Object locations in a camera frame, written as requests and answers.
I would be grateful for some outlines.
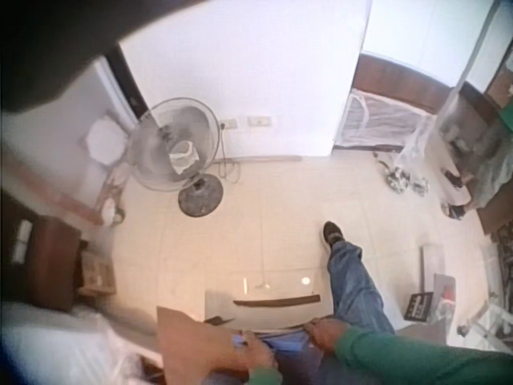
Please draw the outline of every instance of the blue jeans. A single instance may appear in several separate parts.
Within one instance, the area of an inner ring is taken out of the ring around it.
[[[383,313],[383,300],[362,263],[362,249],[346,241],[333,245],[328,262],[335,318],[369,331],[394,333]],[[331,356],[323,358],[316,384],[379,383],[372,375],[348,368]]]

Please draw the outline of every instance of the brown box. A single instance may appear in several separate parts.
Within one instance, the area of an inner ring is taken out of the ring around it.
[[[93,297],[115,294],[114,266],[110,259],[83,251],[81,265],[83,286],[79,294]]]

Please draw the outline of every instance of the sneaker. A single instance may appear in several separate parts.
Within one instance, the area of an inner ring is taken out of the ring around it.
[[[340,227],[338,227],[330,221],[324,223],[324,228],[322,229],[322,237],[324,238],[324,241],[328,244],[329,249],[332,249],[335,243],[339,241],[345,241],[344,236],[342,235],[342,230],[340,230]]]

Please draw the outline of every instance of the hand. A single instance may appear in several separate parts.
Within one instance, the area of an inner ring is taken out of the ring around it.
[[[305,324],[305,330],[310,334],[312,342],[328,353],[335,351],[335,343],[348,329],[349,325],[347,323],[335,318],[314,318]]]
[[[278,368],[274,354],[258,337],[251,331],[243,333],[245,346],[237,348],[239,360],[251,371],[257,367]]]

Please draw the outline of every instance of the power cord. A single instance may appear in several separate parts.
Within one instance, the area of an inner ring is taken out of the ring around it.
[[[223,155],[222,161],[217,165],[217,172],[219,173],[219,178],[224,179],[227,182],[232,184],[238,183],[240,180],[240,162],[236,162],[235,160],[227,160],[226,152],[224,151],[224,132],[225,126],[224,123],[221,123],[221,131],[220,131],[220,142],[221,142],[221,153]],[[234,179],[230,178],[230,175],[235,173],[236,177]]]

